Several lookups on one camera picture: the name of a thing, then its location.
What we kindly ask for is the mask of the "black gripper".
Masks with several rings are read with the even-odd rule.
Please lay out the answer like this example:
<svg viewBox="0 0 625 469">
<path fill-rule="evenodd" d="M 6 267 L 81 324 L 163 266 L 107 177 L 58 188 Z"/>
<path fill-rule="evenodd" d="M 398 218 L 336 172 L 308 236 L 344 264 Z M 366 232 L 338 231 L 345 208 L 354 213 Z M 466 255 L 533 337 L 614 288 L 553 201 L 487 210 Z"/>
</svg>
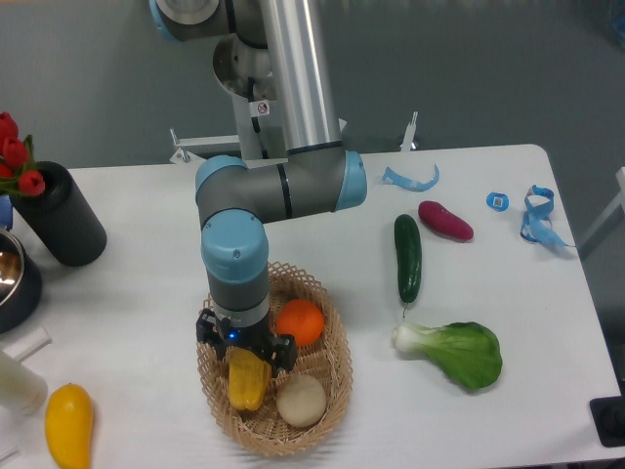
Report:
<svg viewBox="0 0 625 469">
<path fill-rule="evenodd" d="M 229 319 L 218 320 L 212 310 L 201 310 L 195 323 L 196 341 L 209 346 L 222 361 L 227 348 L 240 348 L 271 365 L 271 376 L 290 372 L 297 360 L 297 345 L 290 334 L 270 331 L 269 315 L 246 327 L 235 327 Z"/>
</svg>

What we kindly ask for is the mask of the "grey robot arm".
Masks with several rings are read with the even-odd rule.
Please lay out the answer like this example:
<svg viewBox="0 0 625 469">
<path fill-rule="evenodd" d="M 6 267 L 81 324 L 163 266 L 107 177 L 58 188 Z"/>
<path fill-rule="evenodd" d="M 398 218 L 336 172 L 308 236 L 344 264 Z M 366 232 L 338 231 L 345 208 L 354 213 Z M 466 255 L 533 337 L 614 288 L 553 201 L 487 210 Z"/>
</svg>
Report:
<svg viewBox="0 0 625 469">
<path fill-rule="evenodd" d="M 241 84 L 246 108 L 276 111 L 284 145 L 256 167 L 217 155 L 195 176 L 201 257 L 212 306 L 199 342 L 223 356 L 252 352 L 273 373 L 291 369 L 295 339 L 270 330 L 268 223 L 360 205 L 367 194 L 360 155 L 344 149 L 314 1 L 153 1 L 157 28 L 174 41 L 216 36 L 227 50 L 226 88 Z"/>
</svg>

